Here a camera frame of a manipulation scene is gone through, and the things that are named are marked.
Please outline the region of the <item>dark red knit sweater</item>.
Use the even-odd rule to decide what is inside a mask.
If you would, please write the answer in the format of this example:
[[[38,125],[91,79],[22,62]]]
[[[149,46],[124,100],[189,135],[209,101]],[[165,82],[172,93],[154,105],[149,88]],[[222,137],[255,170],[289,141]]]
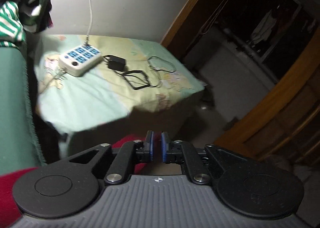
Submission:
[[[112,148],[133,140],[140,139],[129,135],[114,145],[101,143],[47,166],[2,176],[1,227],[12,226],[24,214],[53,220],[89,209],[108,186],[118,185],[104,182],[112,161]],[[154,132],[153,159],[159,140],[160,134]],[[133,175],[140,174],[149,164],[137,164]]]

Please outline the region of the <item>green white striped garment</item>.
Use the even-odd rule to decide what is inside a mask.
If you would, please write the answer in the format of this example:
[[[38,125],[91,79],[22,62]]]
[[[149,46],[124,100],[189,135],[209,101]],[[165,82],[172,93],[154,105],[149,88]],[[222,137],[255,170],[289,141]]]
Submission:
[[[1,0],[1,47],[20,49],[26,33],[52,27],[51,0]]]

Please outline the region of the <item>black power adapter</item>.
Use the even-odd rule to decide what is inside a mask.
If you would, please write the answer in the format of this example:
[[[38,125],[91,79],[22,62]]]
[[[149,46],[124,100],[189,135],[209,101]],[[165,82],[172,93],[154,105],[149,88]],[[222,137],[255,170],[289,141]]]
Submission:
[[[124,72],[126,69],[126,60],[124,58],[108,54],[103,56],[103,59],[111,70]]]

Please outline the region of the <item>green table cloth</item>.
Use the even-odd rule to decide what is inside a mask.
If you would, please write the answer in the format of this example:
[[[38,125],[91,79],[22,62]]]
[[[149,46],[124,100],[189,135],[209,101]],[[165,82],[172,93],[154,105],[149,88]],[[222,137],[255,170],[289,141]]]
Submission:
[[[27,61],[18,49],[1,47],[1,175],[46,164],[35,132]]]

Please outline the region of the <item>white power strip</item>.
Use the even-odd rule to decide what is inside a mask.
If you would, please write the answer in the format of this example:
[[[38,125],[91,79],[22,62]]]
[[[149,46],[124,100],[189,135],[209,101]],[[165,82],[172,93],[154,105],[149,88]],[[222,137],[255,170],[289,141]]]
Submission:
[[[59,67],[74,77],[81,77],[103,59],[92,45],[79,45],[59,55]]]

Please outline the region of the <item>pale patterned bed sheet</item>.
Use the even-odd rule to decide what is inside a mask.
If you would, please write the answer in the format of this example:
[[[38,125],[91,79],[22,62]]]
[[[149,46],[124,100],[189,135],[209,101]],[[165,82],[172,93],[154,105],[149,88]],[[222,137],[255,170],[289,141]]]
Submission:
[[[46,35],[35,50],[36,111],[68,136],[67,146],[111,143],[148,130],[178,132],[203,86],[166,48],[153,41],[91,36],[102,55],[124,58],[132,76],[121,77],[104,60],[81,77],[60,75],[59,55],[83,42],[83,36]]]

